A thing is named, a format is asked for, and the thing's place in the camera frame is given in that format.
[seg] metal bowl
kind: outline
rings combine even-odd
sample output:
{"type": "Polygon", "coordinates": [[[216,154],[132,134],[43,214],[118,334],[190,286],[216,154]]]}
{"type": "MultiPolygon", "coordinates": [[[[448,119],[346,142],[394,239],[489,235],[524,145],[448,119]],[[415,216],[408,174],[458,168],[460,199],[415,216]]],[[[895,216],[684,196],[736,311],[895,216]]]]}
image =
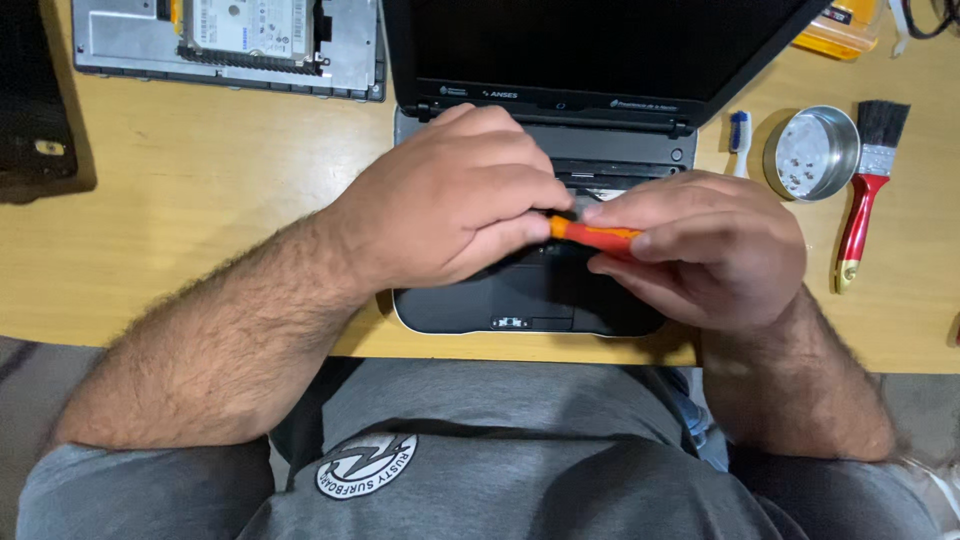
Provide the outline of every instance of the metal bowl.
{"type": "Polygon", "coordinates": [[[856,124],[836,107],[818,105],[784,120],[763,149],[763,172],[781,196],[822,201],[853,177],[860,161],[856,124]]]}

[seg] paintbrush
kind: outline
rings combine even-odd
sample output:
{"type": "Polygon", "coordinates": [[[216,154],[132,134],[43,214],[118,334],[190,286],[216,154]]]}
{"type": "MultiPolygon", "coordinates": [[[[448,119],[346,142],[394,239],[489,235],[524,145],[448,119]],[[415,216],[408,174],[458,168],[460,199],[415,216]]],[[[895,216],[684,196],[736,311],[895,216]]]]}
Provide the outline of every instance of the paintbrush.
{"type": "Polygon", "coordinates": [[[853,207],[837,254],[836,287],[840,294],[847,291],[859,270],[870,211],[876,193],[890,181],[890,170],[909,112],[909,105],[892,101],[863,101],[857,107],[856,130],[863,147],[860,165],[851,180],[853,207]]]}

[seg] floor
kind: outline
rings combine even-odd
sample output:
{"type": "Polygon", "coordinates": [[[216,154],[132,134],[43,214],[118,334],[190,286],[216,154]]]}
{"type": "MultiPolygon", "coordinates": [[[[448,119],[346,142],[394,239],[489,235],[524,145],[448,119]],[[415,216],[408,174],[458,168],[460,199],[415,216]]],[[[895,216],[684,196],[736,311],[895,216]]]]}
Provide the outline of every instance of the floor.
{"type": "MultiPolygon", "coordinates": [[[[0,540],[13,539],[23,482],[71,388],[99,352],[0,336],[0,540]]],[[[879,377],[903,450],[934,468],[960,461],[960,375],[879,377]]],[[[276,454],[271,463],[280,488],[286,463],[276,454]]]]}

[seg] screwdriver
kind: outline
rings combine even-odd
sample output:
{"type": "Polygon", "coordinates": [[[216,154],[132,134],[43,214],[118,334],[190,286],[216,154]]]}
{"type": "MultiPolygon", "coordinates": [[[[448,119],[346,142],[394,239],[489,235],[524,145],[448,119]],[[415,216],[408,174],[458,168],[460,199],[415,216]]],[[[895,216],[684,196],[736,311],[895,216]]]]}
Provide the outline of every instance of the screwdriver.
{"type": "Polygon", "coordinates": [[[596,248],[617,258],[633,259],[630,241],[643,234],[636,229],[598,229],[588,227],[559,215],[550,216],[550,236],[559,240],[572,240],[578,244],[596,248]]]}

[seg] hand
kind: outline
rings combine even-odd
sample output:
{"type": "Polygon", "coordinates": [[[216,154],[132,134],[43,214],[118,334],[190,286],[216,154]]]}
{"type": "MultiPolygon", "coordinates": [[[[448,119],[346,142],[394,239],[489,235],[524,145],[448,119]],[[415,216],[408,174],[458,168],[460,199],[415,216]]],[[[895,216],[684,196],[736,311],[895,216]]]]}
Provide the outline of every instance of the hand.
{"type": "Polygon", "coordinates": [[[317,215],[372,294],[468,278],[549,237],[546,218],[531,209],[573,204],[510,114],[464,104],[374,162],[317,215]]]}
{"type": "Polygon", "coordinates": [[[636,261],[606,255],[607,274],[664,315],[709,330],[773,323],[796,296],[806,267],[793,214],[764,187],[693,171],[639,185],[588,207],[593,227],[630,227],[636,261]]]}

